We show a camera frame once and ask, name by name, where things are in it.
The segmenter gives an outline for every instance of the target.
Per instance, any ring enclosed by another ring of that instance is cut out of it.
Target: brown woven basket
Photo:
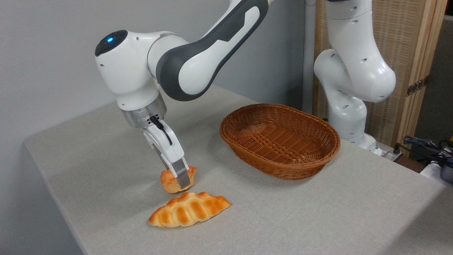
[[[253,104],[230,113],[220,135],[244,162],[285,180],[317,174],[340,149],[340,137],[327,122],[279,104]]]

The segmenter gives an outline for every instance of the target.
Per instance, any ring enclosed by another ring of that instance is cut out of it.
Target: table surface
[[[198,169],[189,191],[232,206],[186,228],[151,226],[175,195],[162,189],[142,131],[107,105],[25,141],[85,254],[453,254],[445,186],[345,142],[314,177],[276,179],[219,135],[227,114],[254,101],[216,86],[190,102],[164,99],[165,121]]]

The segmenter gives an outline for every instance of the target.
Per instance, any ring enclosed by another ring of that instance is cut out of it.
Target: bread roll
[[[193,185],[193,176],[197,172],[197,169],[194,168],[193,166],[189,167],[189,170],[187,170],[187,174],[189,175],[190,179],[190,185],[185,187],[184,189],[181,189],[179,186],[178,181],[174,177],[173,173],[171,172],[170,169],[167,171],[163,171],[160,174],[160,182],[162,183],[162,186],[164,187],[164,190],[168,193],[177,193],[180,191],[187,190],[188,188],[192,187]]]
[[[159,227],[191,226],[211,219],[230,205],[222,196],[186,192],[157,209],[149,218],[149,223]]]

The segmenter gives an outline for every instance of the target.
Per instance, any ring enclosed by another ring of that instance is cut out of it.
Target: black cable
[[[159,121],[155,116],[152,116],[150,119],[151,119],[151,122],[152,122],[154,125],[156,125],[156,127],[157,127],[158,129],[160,129],[160,130],[162,130],[162,131],[164,132],[165,136],[167,137],[167,139],[168,139],[169,142],[170,142],[170,146],[172,146],[172,145],[173,145],[173,142],[171,141],[170,136],[169,136],[169,135],[167,134],[167,132],[165,131],[164,125],[163,125],[162,123],[160,123],[160,121]]]
[[[441,153],[441,154],[445,154],[446,153],[446,154],[450,154],[451,155],[451,152],[446,151],[443,148],[437,147],[436,144],[433,141],[428,140],[428,139],[420,139],[418,137],[405,136],[403,138],[403,143],[404,144],[414,144],[414,145],[417,145],[417,146],[422,146],[425,149],[430,150],[430,151],[435,152],[435,153]]]
[[[444,157],[430,157],[430,156],[426,156],[426,155],[417,153],[414,150],[411,150],[409,148],[406,148],[403,145],[401,145],[400,143],[397,143],[396,145],[399,146],[400,148],[405,149],[405,150],[407,150],[407,151],[409,151],[411,153],[414,153],[414,154],[416,154],[416,155],[418,155],[420,157],[424,157],[424,158],[430,159],[431,161],[439,162],[439,163],[445,164],[445,165],[453,168],[453,164],[451,162],[449,162],[447,160],[443,160]]]

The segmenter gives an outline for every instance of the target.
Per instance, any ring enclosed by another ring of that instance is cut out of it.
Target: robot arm
[[[326,0],[332,49],[316,59],[314,72],[326,92],[329,123],[341,138],[380,154],[365,134],[364,101],[381,102],[393,92],[396,77],[373,35],[371,0]]]
[[[148,54],[152,75],[165,93],[179,101],[203,95],[224,63],[264,19],[273,0],[230,0],[228,11],[198,41],[169,34]]]
[[[190,184],[188,165],[176,135],[163,121],[167,108],[156,80],[176,100],[203,95],[224,63],[264,19],[272,1],[230,0],[227,12],[194,43],[169,31],[119,30],[96,47],[97,66],[127,122],[143,130],[181,188]]]

